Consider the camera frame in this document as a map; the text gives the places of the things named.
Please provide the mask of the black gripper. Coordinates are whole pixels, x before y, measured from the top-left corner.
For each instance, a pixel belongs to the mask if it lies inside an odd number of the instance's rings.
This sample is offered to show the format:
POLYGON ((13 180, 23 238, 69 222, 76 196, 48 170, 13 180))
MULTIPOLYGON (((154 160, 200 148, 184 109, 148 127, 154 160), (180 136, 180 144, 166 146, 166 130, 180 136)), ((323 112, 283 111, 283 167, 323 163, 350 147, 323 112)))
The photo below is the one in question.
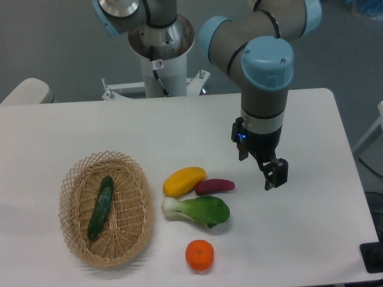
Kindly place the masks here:
POLYGON ((288 181, 288 161, 276 158, 275 150, 279 144, 282 127, 272 133, 253 133, 244 127, 244 119, 238 117, 232 126, 231 140, 238 149, 239 161, 251 154, 261 162, 260 170, 265 177, 265 190, 278 188, 288 181))

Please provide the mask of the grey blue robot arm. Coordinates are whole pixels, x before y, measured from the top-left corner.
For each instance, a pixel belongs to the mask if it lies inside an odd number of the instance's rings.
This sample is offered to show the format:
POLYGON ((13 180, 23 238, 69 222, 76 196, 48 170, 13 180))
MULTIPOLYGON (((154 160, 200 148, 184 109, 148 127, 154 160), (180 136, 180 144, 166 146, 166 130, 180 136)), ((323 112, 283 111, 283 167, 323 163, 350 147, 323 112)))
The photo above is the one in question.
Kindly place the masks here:
POLYGON ((238 22, 208 19, 199 32, 176 1, 93 1, 110 35, 126 33, 139 56, 147 97, 185 96, 186 55, 197 44, 207 60, 241 89, 241 114, 232 126, 239 159, 256 159, 265 189, 287 182, 288 162, 277 158, 288 88, 294 74, 290 41, 321 21, 319 1, 256 1, 238 22))

